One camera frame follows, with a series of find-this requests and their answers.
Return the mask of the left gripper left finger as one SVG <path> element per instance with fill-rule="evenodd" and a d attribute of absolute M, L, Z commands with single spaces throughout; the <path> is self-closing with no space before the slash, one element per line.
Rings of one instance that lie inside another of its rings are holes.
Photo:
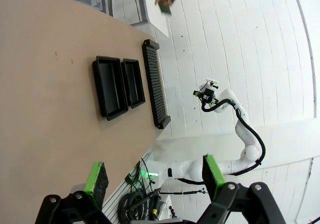
<path fill-rule="evenodd" d="M 102 212 L 108 185 L 104 162 L 94 162 L 82 190 L 65 198 L 49 194 L 43 199 L 35 224 L 112 224 Z"/>

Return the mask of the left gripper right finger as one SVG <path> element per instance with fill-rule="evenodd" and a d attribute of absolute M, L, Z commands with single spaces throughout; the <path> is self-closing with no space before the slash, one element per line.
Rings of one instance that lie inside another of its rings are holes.
<path fill-rule="evenodd" d="M 208 154 L 203 156 L 202 178 L 211 203 L 197 224 L 225 224 L 231 212 L 241 213 L 248 224 L 286 224 L 265 183 L 245 187 L 227 182 L 214 157 Z"/>

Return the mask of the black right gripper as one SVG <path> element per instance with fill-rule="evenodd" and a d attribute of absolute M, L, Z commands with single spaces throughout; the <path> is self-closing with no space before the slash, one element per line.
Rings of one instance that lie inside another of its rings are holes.
<path fill-rule="evenodd" d="M 202 102 L 210 102 L 210 105 L 216 105 L 217 99 L 214 97 L 214 90 L 210 88 L 201 89 L 200 91 L 194 90 L 193 95 L 200 97 Z"/>

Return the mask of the green circuit board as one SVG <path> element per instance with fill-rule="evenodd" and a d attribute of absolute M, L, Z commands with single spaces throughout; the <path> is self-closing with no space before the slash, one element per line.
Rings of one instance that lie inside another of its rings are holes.
<path fill-rule="evenodd" d="M 159 4 L 158 5 L 159 8 L 160 8 L 160 11 L 164 14 L 167 14 L 167 15 L 171 15 L 172 12 L 171 12 L 171 9 L 169 6 L 166 6 L 166 5 L 163 5 L 163 4 Z"/>

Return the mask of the small black ESD tray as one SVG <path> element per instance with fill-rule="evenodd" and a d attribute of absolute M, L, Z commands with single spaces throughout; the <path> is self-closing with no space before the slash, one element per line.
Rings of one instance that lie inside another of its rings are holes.
<path fill-rule="evenodd" d="M 127 103 L 132 109 L 145 103 L 140 64 L 135 59 L 123 59 L 121 63 Z"/>

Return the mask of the large black ESD tray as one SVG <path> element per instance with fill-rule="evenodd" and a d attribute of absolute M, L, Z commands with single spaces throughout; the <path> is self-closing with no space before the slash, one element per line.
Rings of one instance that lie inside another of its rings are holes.
<path fill-rule="evenodd" d="M 101 116 L 111 121 L 126 113 L 129 108 L 120 59 L 97 56 L 92 70 Z"/>

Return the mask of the black slotted board rack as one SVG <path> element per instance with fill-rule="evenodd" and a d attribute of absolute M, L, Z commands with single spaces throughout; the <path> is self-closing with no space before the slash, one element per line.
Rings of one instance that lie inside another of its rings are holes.
<path fill-rule="evenodd" d="M 145 39 L 142 43 L 142 54 L 153 122 L 159 130 L 164 130 L 170 123 L 171 117 L 167 114 L 165 104 L 165 95 L 157 53 L 159 48 L 159 44 L 151 39 Z"/>

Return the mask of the white side table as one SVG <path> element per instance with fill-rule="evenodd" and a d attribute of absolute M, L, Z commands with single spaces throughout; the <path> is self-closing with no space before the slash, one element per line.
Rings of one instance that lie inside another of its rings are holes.
<path fill-rule="evenodd" d="M 165 37 L 169 37 L 166 15 L 161 12 L 155 0 L 135 0 L 138 21 L 131 24 L 133 27 L 150 24 Z"/>

